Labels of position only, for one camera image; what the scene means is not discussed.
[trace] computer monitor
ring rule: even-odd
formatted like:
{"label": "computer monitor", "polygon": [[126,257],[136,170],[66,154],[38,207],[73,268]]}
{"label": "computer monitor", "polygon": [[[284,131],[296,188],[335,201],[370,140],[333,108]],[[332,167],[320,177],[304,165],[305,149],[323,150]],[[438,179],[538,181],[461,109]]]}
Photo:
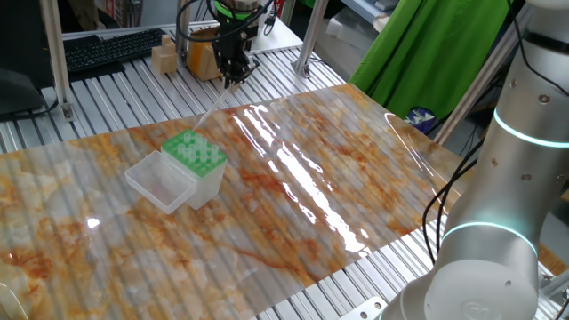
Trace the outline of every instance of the computer monitor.
{"label": "computer monitor", "polygon": [[0,0],[0,115],[44,105],[53,86],[39,0]]}

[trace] black cable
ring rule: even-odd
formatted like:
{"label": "black cable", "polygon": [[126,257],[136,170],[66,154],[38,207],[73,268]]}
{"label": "black cable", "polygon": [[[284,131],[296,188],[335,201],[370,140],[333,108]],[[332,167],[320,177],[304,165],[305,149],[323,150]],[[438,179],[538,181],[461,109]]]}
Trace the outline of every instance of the black cable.
{"label": "black cable", "polygon": [[425,244],[427,245],[427,250],[429,251],[429,257],[430,260],[433,262],[433,265],[435,264],[435,256],[433,255],[433,251],[430,247],[430,242],[429,242],[429,237],[427,236],[427,216],[429,214],[429,210],[430,208],[433,206],[433,204],[435,204],[435,202],[437,201],[437,199],[443,195],[443,193],[452,186],[452,184],[458,180],[460,177],[462,177],[464,175],[464,173],[468,172],[470,169],[472,169],[472,167],[474,167],[474,165],[477,163],[477,160],[474,160],[472,163],[470,163],[466,168],[464,168],[461,172],[459,172],[459,174],[456,177],[452,177],[446,184],[444,187],[442,187],[440,189],[440,191],[438,191],[438,193],[433,196],[433,198],[430,200],[429,204],[427,204],[427,207],[425,209],[425,212],[423,213],[423,221],[422,221],[422,225],[423,225],[423,236],[425,239]]}
{"label": "black cable", "polygon": [[[268,2],[260,7],[257,12],[253,15],[253,16],[249,16],[247,19],[245,19],[246,23],[240,25],[239,27],[233,29],[232,31],[229,31],[228,33],[226,33],[225,35],[222,36],[216,36],[210,39],[196,39],[191,37],[190,35],[186,35],[185,33],[183,33],[183,31],[181,30],[181,26],[180,26],[180,22],[181,22],[181,15],[189,8],[189,6],[191,4],[193,4],[195,1],[197,0],[190,0],[188,2],[186,2],[179,10],[178,10],[178,14],[176,14],[176,31],[180,34],[181,37],[183,37],[186,40],[189,41],[193,41],[193,42],[198,42],[198,43],[207,43],[207,42],[212,42],[212,41],[218,41],[221,40],[223,38],[226,38],[228,36],[233,36],[235,33],[241,32],[243,30],[245,30],[247,27],[251,26],[251,24],[253,22],[255,22],[264,12],[267,11],[268,7],[275,1],[275,0],[268,0]],[[207,3],[207,9],[208,11],[210,11],[210,14],[219,22],[219,23],[226,23],[225,21],[221,20],[219,17],[217,17],[214,13],[213,13],[213,9],[212,6],[209,2],[209,0],[205,0]]]}
{"label": "black cable", "polygon": [[[456,177],[459,172],[462,170],[462,167],[469,161],[469,159],[482,147],[482,145],[484,144],[484,140],[480,140],[476,146],[470,150],[470,152],[468,152],[468,154],[466,156],[464,156],[464,159],[462,159],[461,164],[459,164],[459,166],[456,168],[456,170],[453,173],[453,178],[452,180],[454,180],[454,177]],[[441,199],[441,203],[438,206],[438,214],[437,214],[437,252],[440,250],[441,248],[441,219],[443,218],[443,209],[445,208],[445,203],[446,203],[446,198],[448,197],[448,195],[451,193],[451,186],[449,186],[449,188],[446,189],[446,191],[443,193],[443,198]]]}
{"label": "black cable", "polygon": [[205,0],[202,0],[199,2],[199,6],[197,7],[197,11],[196,11],[196,15],[194,16],[194,21],[197,21],[197,19],[199,18],[199,11],[202,10],[202,4],[204,3]]}
{"label": "black cable", "polygon": [[532,68],[532,66],[530,66],[530,63],[527,61],[527,57],[525,56],[525,49],[524,49],[524,44],[523,44],[523,38],[522,38],[522,31],[519,28],[519,24],[517,23],[517,17],[516,14],[514,13],[514,9],[512,8],[512,3],[510,0],[506,0],[506,2],[508,3],[508,8],[509,8],[509,15],[511,17],[511,19],[514,21],[514,27],[517,33],[517,39],[519,41],[519,51],[522,53],[522,58],[524,60],[524,64],[527,66],[527,68],[529,68],[536,76],[540,77],[541,79],[547,81],[548,83],[552,84],[553,86],[555,86],[556,88],[559,89],[559,91],[561,91],[565,96],[569,96],[569,92],[565,91],[559,84],[556,84],[555,82],[553,82],[552,80],[549,80],[547,77],[545,77],[544,75],[542,75],[541,73],[537,72],[534,68]]}
{"label": "black cable", "polygon": [[53,102],[52,106],[49,107],[48,109],[44,110],[44,111],[35,112],[35,113],[32,113],[32,114],[28,114],[28,115],[0,116],[0,122],[34,119],[34,118],[37,118],[37,117],[39,117],[39,116],[43,116],[43,115],[45,115],[45,114],[51,112],[51,111],[54,110],[57,106],[58,106],[58,100],[55,99],[55,101]]}
{"label": "black cable", "polygon": [[469,147],[469,151],[467,151],[466,153],[468,154],[468,152],[470,152],[470,150],[472,149],[472,143],[474,142],[474,133],[476,133],[478,129],[478,124],[474,125],[474,129],[472,129],[472,132],[470,133],[469,137],[466,139],[466,142],[464,143],[464,147],[462,147],[461,152],[459,153],[459,156],[462,156],[462,152],[464,152],[464,150],[466,150],[466,146],[470,145]]}
{"label": "black cable", "polygon": [[263,29],[263,35],[268,36],[273,32],[273,28],[276,23],[276,6],[273,5],[270,11],[270,15],[265,20],[265,28]]}
{"label": "black cable", "polygon": [[561,316],[563,315],[563,313],[567,309],[567,305],[569,305],[569,298],[565,301],[565,303],[563,304],[563,307],[561,307],[561,310],[559,310],[559,313],[557,314],[557,316],[555,317],[554,320],[561,319]]}

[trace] keyboard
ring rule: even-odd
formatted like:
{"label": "keyboard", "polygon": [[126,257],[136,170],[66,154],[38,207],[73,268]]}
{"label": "keyboard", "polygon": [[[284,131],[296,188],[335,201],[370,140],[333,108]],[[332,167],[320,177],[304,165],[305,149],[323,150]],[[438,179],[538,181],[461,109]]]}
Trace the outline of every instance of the keyboard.
{"label": "keyboard", "polygon": [[66,48],[68,72],[84,71],[111,62],[150,55],[153,47],[162,45],[162,35],[165,34],[162,29],[153,28],[99,43]]}

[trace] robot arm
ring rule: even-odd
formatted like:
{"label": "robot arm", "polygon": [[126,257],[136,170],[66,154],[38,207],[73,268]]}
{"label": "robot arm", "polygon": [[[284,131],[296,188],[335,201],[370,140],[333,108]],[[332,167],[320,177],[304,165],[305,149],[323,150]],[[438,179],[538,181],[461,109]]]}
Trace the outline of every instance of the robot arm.
{"label": "robot arm", "polygon": [[[524,41],[527,60],[569,89],[569,1],[528,2],[538,9]],[[532,319],[541,227],[567,177],[569,97],[518,52],[477,174],[449,213],[437,263],[380,319]]]}
{"label": "robot arm", "polygon": [[210,0],[206,5],[210,14],[220,23],[212,28],[216,36],[211,39],[196,39],[185,35],[180,28],[181,15],[197,0],[184,4],[176,17],[178,33],[189,41],[211,42],[217,67],[224,78],[224,86],[233,90],[259,66],[259,62],[248,54],[252,40],[257,36],[259,17],[267,12],[274,0],[263,6],[260,0],[215,0],[215,10]]}

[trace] pipette tip box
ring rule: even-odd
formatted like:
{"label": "pipette tip box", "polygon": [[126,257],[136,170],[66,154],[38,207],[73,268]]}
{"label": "pipette tip box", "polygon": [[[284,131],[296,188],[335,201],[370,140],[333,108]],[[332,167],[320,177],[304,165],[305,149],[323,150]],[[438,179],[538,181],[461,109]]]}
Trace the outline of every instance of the pipette tip box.
{"label": "pipette tip box", "polygon": [[161,151],[125,174],[162,211],[170,214],[184,202],[197,210],[219,193],[227,156],[206,137],[186,130],[165,142]]}

